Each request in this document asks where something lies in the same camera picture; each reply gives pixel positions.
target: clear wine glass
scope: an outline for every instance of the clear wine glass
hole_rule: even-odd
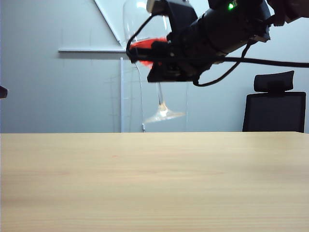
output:
[[[146,6],[147,0],[126,0],[123,6],[123,23],[127,42],[150,16],[150,13],[146,10]],[[130,48],[151,48],[151,44],[154,41],[166,41],[168,32],[168,19],[165,16],[156,16],[135,38],[133,38]],[[153,63],[151,61],[140,62],[144,66],[150,69],[152,68]],[[146,119],[144,123],[158,122],[184,116],[185,113],[183,112],[174,112],[168,109],[163,99],[161,83],[156,83],[156,86],[159,98],[158,110],[155,115]]]

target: office chair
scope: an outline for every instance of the office chair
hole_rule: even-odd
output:
[[[242,131],[304,132],[306,93],[293,89],[294,71],[257,75],[246,100]]]

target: red wine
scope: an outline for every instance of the red wine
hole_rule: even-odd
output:
[[[161,38],[152,38],[152,39],[145,39],[145,40],[140,40],[140,41],[137,41],[133,44],[131,44],[130,46],[130,49],[131,48],[151,48],[151,45],[154,41],[161,41],[161,42],[166,42],[166,38],[164,37],[161,37]],[[152,68],[153,66],[153,62],[152,61],[140,61],[143,65],[149,67],[149,68]]]

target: wooden table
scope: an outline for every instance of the wooden table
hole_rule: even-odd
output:
[[[1,135],[2,232],[309,232],[309,135]]]

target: robotic arm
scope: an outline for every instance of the robotic arm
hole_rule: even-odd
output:
[[[153,42],[151,49],[132,48],[130,40],[127,55],[132,62],[154,62],[148,82],[192,81],[203,86],[198,84],[198,79],[212,64],[225,61],[227,54],[247,45],[242,53],[244,58],[251,45],[270,40],[271,24],[279,26],[284,21],[291,22],[309,15],[307,0],[268,1],[275,10],[273,16],[265,0],[209,0],[210,9],[197,17],[186,0],[148,0],[147,11],[152,14],[151,17],[168,16],[172,32],[167,35],[167,42]]]

